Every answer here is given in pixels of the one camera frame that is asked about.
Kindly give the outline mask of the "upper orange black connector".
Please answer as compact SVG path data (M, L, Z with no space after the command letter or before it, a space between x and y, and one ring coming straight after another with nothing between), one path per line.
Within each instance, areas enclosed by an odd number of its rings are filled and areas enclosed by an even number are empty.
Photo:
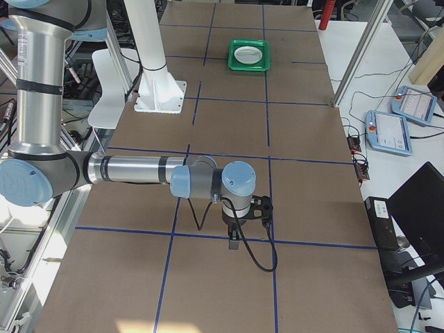
M361 152L361 140L359 136L347 136L347 143L351 153L360 153Z

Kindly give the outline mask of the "lower orange black connector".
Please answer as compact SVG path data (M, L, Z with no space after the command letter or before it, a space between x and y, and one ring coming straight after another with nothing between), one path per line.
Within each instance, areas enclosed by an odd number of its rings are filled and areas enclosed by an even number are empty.
M369 180L370 176L368 174L368 161L367 160L353 160L353 164L355 167L355 173L357 175L357 179L359 184L363 181Z

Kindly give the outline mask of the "teach pendant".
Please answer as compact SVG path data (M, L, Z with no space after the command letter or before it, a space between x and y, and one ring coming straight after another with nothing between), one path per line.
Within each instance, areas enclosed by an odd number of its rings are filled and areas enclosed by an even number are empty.
M420 126L429 126L436 102L433 94L404 85L396 91L391 101L391 111Z
M369 110L365 122L366 139L372 149L401 156L413 154L405 117Z

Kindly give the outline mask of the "wooden beam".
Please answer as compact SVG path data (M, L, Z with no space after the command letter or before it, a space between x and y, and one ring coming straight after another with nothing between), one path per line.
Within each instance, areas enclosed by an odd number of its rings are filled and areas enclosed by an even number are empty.
M429 45L409 74L409 80L414 85L427 85L443 66L443 29Z

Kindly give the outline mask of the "white round plate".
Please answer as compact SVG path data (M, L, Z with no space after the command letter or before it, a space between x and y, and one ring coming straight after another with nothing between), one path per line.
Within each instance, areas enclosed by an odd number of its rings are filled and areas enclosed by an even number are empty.
M254 46L241 46L234 51L234 58L243 65L253 65L263 58L263 53Z

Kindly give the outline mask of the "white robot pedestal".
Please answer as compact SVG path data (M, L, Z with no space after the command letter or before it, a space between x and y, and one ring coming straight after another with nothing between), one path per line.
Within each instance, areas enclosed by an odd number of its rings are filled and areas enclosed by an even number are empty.
M187 83L176 80L167 60L154 1L124 2L143 69L135 111L179 114Z

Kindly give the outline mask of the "black laptop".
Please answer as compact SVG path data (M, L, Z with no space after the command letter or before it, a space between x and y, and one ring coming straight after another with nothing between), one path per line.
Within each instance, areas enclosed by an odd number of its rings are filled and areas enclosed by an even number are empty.
M426 263L443 259L443 175L431 162L390 196L388 209Z

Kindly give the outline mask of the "black box device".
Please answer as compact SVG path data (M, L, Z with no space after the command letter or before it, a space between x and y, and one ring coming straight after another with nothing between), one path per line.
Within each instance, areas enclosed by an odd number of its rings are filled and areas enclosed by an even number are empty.
M386 198L369 196L365 201L368 221L378 250L401 252L407 247L395 234L393 219Z

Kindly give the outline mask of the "green plastic tray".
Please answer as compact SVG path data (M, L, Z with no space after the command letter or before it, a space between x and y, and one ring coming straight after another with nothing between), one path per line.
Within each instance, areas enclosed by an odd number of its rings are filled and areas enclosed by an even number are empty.
M254 46L260 49L263 53L263 58L256 64L243 65L234 58L234 51L241 46ZM228 67L233 71L254 71L265 72L270 69L271 58L269 43L265 40L231 40L228 51Z

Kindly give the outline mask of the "near teach pendant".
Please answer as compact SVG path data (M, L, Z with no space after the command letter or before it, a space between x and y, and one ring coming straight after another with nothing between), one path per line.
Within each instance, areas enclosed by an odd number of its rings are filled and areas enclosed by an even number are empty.
M366 139L372 149L401 156L413 154L405 117L369 110L365 122Z

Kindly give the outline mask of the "red cylinder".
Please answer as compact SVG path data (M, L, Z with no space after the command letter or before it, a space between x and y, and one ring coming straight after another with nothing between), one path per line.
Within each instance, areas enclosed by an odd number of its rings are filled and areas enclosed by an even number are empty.
M336 0L326 0L325 5L323 7L321 21L318 26L318 29L321 31L325 31L330 21L330 17L332 16L332 12L335 7Z

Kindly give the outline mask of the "far teach pendant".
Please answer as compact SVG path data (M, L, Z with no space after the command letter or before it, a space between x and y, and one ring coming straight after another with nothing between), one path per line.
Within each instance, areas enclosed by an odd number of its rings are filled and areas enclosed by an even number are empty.
M433 94L404 85L396 91L391 101L391 111L420 126L429 126L436 102Z

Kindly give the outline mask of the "orange black connector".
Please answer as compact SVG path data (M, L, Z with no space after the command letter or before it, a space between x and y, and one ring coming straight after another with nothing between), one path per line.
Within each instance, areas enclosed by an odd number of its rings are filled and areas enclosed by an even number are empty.
M359 136L347 136L347 143L351 153L360 153L361 152L361 140Z
M355 167L355 173L357 175L357 179L359 184L363 181L369 180L370 176L368 174L368 161L367 160L353 160L353 164Z

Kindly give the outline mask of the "aluminium frame post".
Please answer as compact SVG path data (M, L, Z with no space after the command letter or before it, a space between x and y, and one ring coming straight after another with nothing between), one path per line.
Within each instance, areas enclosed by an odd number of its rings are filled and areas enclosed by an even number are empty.
M382 25L385 16L387 15L390 7L392 6L393 0L379 0L375 6L375 9L370 16L368 23L361 35L361 38L357 44L357 47L352 54L350 62L346 68L346 71L341 79L339 87L332 100L332 105L338 107L343 97L345 96L352 79L364 59L368 47L371 45L373 39L375 38L380 26Z

